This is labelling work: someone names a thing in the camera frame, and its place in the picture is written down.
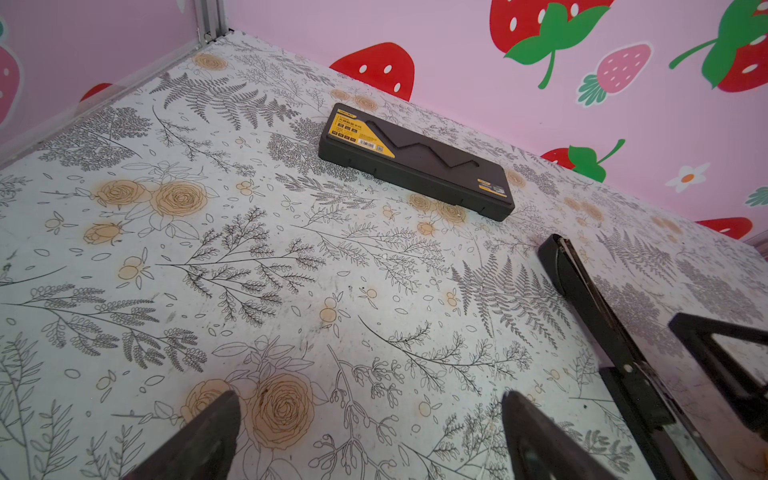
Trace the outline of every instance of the green strawberry leaf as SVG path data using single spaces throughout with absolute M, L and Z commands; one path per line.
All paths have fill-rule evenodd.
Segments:
M 735 61 L 736 49 L 717 42 L 704 59 L 701 74 L 712 84 L 712 88 L 715 88 L 728 75 Z
M 555 40 L 568 28 L 568 9 L 560 3 L 547 5 L 547 12 L 541 20 L 538 36 Z
M 567 23 L 567 26 L 558 32 L 554 40 L 554 47 L 558 50 L 565 50 L 581 43 L 608 10 L 609 7 L 593 7 L 573 17 Z M 541 30 L 542 32 L 544 31 L 543 22 L 541 23 Z
M 598 164 L 598 154 L 591 148 L 574 147 L 571 145 L 568 147 L 568 160 L 577 167 L 588 167 L 590 165 Z
M 748 196 L 746 202 L 744 203 L 750 207 L 768 205 L 768 187 L 759 187 L 753 194 Z
M 538 85 L 539 88 L 546 88 L 554 69 L 554 53 L 557 50 L 573 47 L 584 40 L 608 9 L 608 7 L 589 8 L 569 22 L 568 10 L 565 6 L 550 3 L 541 20 L 539 35 L 519 42 L 504 56 L 523 65 L 533 65 L 550 55 L 547 74 Z
M 717 36 L 725 39 L 738 32 L 755 14 L 762 0 L 733 0 L 725 9 L 717 29 Z
M 552 43 L 546 38 L 530 37 L 512 47 L 505 56 L 523 65 L 533 65 L 552 53 Z
M 718 43 L 741 48 L 768 33 L 768 17 L 754 15 L 762 0 L 734 0 L 723 13 L 717 30 Z
M 600 165 L 594 165 L 593 167 L 576 167 L 574 168 L 574 172 L 601 183 L 605 180 L 606 175 L 605 169 Z
M 598 165 L 598 154 L 591 148 L 574 147 L 571 145 L 568 148 L 568 160 L 573 165 L 576 165 L 574 172 L 598 182 L 605 180 L 605 169 Z

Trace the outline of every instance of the strawberry wallpaper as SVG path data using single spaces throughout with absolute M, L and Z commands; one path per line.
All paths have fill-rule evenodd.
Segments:
M 230 0 L 227 14 L 232 28 L 730 237 L 768 229 L 768 2 L 387 5 Z

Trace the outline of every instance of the printed rose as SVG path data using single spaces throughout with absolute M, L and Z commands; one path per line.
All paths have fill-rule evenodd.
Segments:
M 260 382 L 248 401 L 245 427 L 254 443 L 287 449 L 310 429 L 315 418 L 310 381 L 299 373 L 277 373 Z
M 192 61 L 198 67 L 205 68 L 206 70 L 224 70 L 227 68 L 227 61 L 223 58 L 218 58 L 216 55 L 210 53 L 200 53 L 192 58 Z
M 185 217 L 202 210 L 208 197 L 200 185 L 175 181 L 158 188 L 150 202 L 160 214 Z
M 220 379 L 207 380 L 206 382 L 200 382 L 194 386 L 189 395 L 187 395 L 187 402 L 181 407 L 181 416 L 184 417 L 184 421 L 189 423 L 193 418 L 198 416 L 206 407 L 219 398 L 219 395 L 227 390 L 234 390 L 238 393 L 237 399 L 240 401 L 240 414 L 245 415 L 247 405 L 243 399 L 240 398 L 240 394 L 229 383 Z
M 352 95 L 346 93 L 344 90 L 339 90 L 337 88 L 334 88 L 331 90 L 331 96 L 334 97 L 336 100 L 341 101 L 347 101 L 350 98 L 352 98 Z
M 437 213 L 440 214 L 443 220 L 458 225 L 464 223 L 467 220 L 467 212 L 461 207 L 456 205 L 448 205 L 444 202 L 437 204 Z
M 576 210 L 576 211 L 581 210 L 581 205 L 579 205 L 578 202 L 572 198 L 566 197 L 565 199 L 563 199 L 563 203 L 568 205 L 568 207 L 571 208 L 571 210 Z
M 416 228 L 419 229 L 421 235 L 433 235 L 435 232 L 435 226 L 431 222 L 419 222 Z
M 514 170 L 507 170 L 505 173 L 507 174 L 507 180 L 509 181 L 510 185 L 513 185 L 517 188 L 523 188 L 525 186 L 525 179 L 518 172 Z
M 128 205 L 133 202 L 145 202 L 152 194 L 144 186 L 132 180 L 114 180 L 96 192 L 100 203 L 110 205 Z
M 363 110 L 376 111 L 376 109 L 379 108 L 376 102 L 368 97 L 363 97 L 362 95 L 355 96 L 355 103 Z
M 411 194 L 411 196 L 408 197 L 408 205 L 422 212 L 429 212 L 435 209 L 432 200 L 418 194 Z
M 677 226 L 677 223 L 674 223 L 672 220 L 670 220 L 668 218 L 664 218 L 663 222 L 664 222 L 665 225 L 667 225 L 667 228 L 669 228 L 673 232 L 677 233 L 678 235 L 682 235 L 683 234 L 683 231 L 681 230 L 680 227 Z
M 98 245 L 99 243 L 113 242 L 121 233 L 123 233 L 123 229 L 116 223 L 96 223 L 85 232 L 83 240 L 86 243 Z
M 581 202 L 581 208 L 583 208 L 584 212 L 590 217 L 592 217 L 594 220 L 597 220 L 598 222 L 605 220 L 605 217 L 603 216 L 603 212 L 601 212 L 600 209 L 597 208 L 595 205 L 590 204 L 588 202 Z

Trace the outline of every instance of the floral mat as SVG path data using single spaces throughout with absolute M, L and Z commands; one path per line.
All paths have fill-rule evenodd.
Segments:
M 320 160 L 337 101 L 500 163 L 515 211 L 497 223 Z M 616 476 L 650 478 L 535 256 L 552 233 L 734 476 L 765 469 L 666 327 L 766 327 L 751 247 L 257 38 L 45 142 L 0 199 L 8 480 L 120 478 L 227 389 L 231 478 L 511 478 L 508 388 Z

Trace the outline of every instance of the red strawberry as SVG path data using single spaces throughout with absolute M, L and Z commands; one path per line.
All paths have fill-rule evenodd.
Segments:
M 331 68 L 405 101 L 411 99 L 413 59 L 400 45 L 390 41 L 340 58 Z
M 0 40 L 4 25 L 0 22 Z M 22 86 L 22 69 L 16 56 L 7 48 L 0 47 L 0 127 L 11 119 L 13 107 Z
M 614 0 L 492 0 L 491 40 L 496 48 L 507 53 L 526 38 L 539 34 L 541 21 L 550 3 L 559 3 L 568 9 L 568 20 L 579 12 L 593 7 L 610 7 Z
M 85 95 L 83 95 L 83 98 L 80 99 L 80 101 L 85 100 L 86 98 L 93 97 L 98 92 L 104 90 L 106 87 L 111 87 L 112 84 L 98 84 L 95 87 L 93 87 L 91 90 L 85 92 Z
M 568 148 L 557 148 L 550 150 L 546 154 L 543 154 L 541 158 L 549 160 L 553 164 L 558 164 L 563 168 L 573 170 L 576 173 L 582 174 L 585 177 L 589 177 L 592 180 L 602 182 L 605 180 L 605 169 L 600 166 L 601 163 L 606 161 L 611 155 L 619 151 L 627 141 L 620 139 L 613 150 L 608 155 L 598 160 L 598 154 L 594 150 L 587 147 L 574 147 L 571 145 Z
M 546 154 L 543 154 L 541 158 L 549 160 L 553 164 L 558 164 L 561 167 L 567 168 L 569 170 L 576 168 L 576 165 L 573 165 L 571 160 L 568 158 L 567 148 L 556 148 L 555 150 L 550 150 Z
M 736 240 L 739 240 L 752 230 L 752 221 L 744 217 L 717 218 L 716 220 L 702 220 L 696 223 Z
M 768 41 L 763 34 L 736 50 L 736 60 L 717 87 L 722 91 L 750 90 L 768 83 Z
M 629 86 L 650 60 L 650 45 L 641 43 L 620 48 L 605 55 L 596 74 L 584 77 L 578 89 L 578 102 L 585 107 L 602 103 L 608 95 L 617 94 Z
M 683 60 L 712 45 L 701 74 L 722 91 L 737 92 L 768 83 L 768 2 L 733 0 L 720 19 L 717 38 L 693 47 L 670 62 Z

